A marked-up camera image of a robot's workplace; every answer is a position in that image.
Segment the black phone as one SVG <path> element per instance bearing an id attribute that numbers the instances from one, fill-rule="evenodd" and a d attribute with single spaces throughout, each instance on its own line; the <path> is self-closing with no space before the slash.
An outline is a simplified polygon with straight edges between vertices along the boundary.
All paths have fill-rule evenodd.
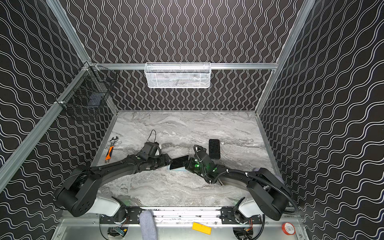
<path id="1" fill-rule="evenodd" d="M 173 159 L 172 163 L 170 164 L 170 169 L 185 167 L 185 161 L 187 161 L 188 159 L 188 155 Z"/>

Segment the light blue phone case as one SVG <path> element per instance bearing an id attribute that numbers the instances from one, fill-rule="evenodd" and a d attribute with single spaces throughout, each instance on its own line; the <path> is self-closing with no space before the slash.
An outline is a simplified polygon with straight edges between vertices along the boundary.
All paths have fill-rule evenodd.
<path id="1" fill-rule="evenodd" d="M 187 172 L 188 171 L 185 167 L 180 167 L 180 168 L 170 169 L 170 170 L 174 171 L 174 172 Z"/>

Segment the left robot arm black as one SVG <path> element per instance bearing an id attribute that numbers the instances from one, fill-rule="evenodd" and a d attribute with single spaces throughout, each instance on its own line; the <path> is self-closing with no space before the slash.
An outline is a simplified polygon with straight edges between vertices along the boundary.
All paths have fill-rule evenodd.
<path id="1" fill-rule="evenodd" d="M 157 142 L 147 142 L 134 155 L 99 167 L 78 167 L 54 192 L 53 203 L 74 217 L 88 213 L 105 215 L 120 223 L 126 219 L 126 205 L 112 197 L 98 196 L 99 188 L 119 178 L 144 171 L 154 171 L 172 163 L 168 154 L 163 154 Z"/>

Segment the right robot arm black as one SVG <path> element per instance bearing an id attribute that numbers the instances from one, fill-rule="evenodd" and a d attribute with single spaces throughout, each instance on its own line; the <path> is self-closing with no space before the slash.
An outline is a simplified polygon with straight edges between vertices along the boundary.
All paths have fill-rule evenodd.
<path id="1" fill-rule="evenodd" d="M 282 215 L 297 215 L 299 207 L 290 190 L 274 174 L 265 168 L 257 171 L 241 171 L 216 164 L 206 149 L 194 146 L 195 155 L 183 161 L 183 166 L 191 173 L 203 178 L 210 185 L 220 184 L 246 190 L 252 203 L 265 216 L 278 221 Z"/>

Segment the orange adjustable wrench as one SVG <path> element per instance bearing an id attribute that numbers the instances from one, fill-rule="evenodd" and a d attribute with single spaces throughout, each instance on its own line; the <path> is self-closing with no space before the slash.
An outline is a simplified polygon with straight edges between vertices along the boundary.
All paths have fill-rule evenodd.
<path id="1" fill-rule="evenodd" d="M 115 147 L 115 143 L 119 140 L 119 137 L 113 137 L 111 140 L 110 140 L 110 147 L 108 149 L 108 152 L 106 154 L 106 157 L 105 157 L 105 163 L 108 164 L 112 158 L 112 154 L 113 154 L 113 150 L 114 150 L 114 147 Z"/>

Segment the yellow card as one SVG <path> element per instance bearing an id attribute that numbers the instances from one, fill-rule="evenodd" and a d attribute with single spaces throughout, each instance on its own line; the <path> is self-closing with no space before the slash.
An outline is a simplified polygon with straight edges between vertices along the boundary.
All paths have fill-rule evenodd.
<path id="1" fill-rule="evenodd" d="M 211 227 L 208 227 L 208 226 L 205 226 L 205 225 L 202 225 L 199 223 L 193 223 L 192 229 L 197 231 L 197 232 L 206 234 L 206 235 L 212 234 L 212 228 Z"/>

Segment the white mesh basket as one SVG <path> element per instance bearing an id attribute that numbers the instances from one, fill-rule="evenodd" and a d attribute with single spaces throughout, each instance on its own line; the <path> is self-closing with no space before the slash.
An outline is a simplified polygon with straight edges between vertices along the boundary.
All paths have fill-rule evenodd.
<path id="1" fill-rule="evenodd" d="M 147 62 L 144 73 L 149 88 L 206 89 L 212 68 L 209 62 Z"/>

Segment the red tape roll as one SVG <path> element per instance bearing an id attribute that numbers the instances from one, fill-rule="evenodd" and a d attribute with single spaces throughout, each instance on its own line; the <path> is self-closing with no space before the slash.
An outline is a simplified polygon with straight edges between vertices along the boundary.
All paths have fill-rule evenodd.
<path id="1" fill-rule="evenodd" d="M 288 235 L 288 236 L 292 236 L 292 235 L 295 235 L 296 234 L 296 229 L 294 227 L 293 224 L 291 223 L 283 223 L 282 225 L 282 231 Z"/>

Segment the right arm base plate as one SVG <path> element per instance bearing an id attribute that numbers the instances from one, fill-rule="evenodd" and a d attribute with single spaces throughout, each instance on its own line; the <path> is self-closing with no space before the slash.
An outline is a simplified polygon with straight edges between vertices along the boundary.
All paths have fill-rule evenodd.
<path id="1" fill-rule="evenodd" d="M 223 207 L 220 209 L 219 219 L 221 219 L 222 224 L 237 224 L 237 225 L 246 225 L 250 224 L 249 221 L 252 221 L 253 224 L 260 225 L 262 223 L 261 215 L 256 215 L 252 217 L 246 217 L 239 210 L 235 210 L 233 207 Z"/>

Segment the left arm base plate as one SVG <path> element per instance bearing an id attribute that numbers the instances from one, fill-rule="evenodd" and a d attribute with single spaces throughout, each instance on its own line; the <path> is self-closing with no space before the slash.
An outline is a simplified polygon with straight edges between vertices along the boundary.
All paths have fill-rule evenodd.
<path id="1" fill-rule="evenodd" d="M 100 224 L 104 225 L 130 225 L 130 224 L 139 224 L 140 223 L 140 214 L 143 211 L 139 207 L 125 207 L 124 210 L 120 209 L 118 212 L 112 216 L 108 217 L 102 215 L 100 218 Z"/>

